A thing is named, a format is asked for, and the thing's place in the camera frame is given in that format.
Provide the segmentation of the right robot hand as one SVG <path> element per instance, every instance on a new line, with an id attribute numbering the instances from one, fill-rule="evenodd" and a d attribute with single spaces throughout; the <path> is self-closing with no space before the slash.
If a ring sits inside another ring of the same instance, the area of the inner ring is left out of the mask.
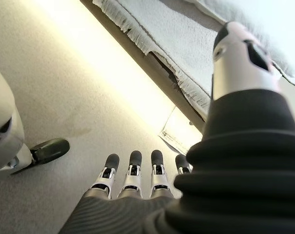
<path id="1" fill-rule="evenodd" d="M 212 101 L 202 140 L 177 158 L 174 199 L 166 185 L 141 199 L 88 189 L 63 234 L 295 234 L 295 121 L 269 54 L 240 23 L 213 48 Z"/>

